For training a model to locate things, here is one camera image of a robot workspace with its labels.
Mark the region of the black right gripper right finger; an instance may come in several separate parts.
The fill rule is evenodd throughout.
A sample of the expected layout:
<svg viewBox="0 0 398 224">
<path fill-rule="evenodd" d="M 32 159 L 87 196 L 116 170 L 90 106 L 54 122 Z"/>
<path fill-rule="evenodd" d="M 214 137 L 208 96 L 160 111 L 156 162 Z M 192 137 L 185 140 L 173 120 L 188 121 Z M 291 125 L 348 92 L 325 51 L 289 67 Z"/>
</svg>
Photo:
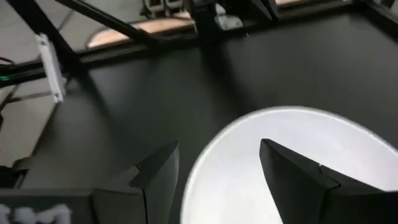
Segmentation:
<svg viewBox="0 0 398 224">
<path fill-rule="evenodd" d="M 262 171 L 283 223 L 397 223 L 397 192 L 383 191 L 321 165 L 271 139 Z"/>
</svg>

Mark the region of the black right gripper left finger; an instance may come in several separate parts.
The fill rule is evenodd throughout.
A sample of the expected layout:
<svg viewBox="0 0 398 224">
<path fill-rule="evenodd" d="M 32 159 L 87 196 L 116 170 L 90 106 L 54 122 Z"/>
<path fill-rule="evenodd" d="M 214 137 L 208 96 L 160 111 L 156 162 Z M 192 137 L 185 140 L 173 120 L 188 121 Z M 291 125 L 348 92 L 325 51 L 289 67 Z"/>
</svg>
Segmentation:
<svg viewBox="0 0 398 224">
<path fill-rule="evenodd" d="M 95 188 L 99 223 L 167 223 L 179 172 L 179 142 L 172 141 Z"/>
</svg>

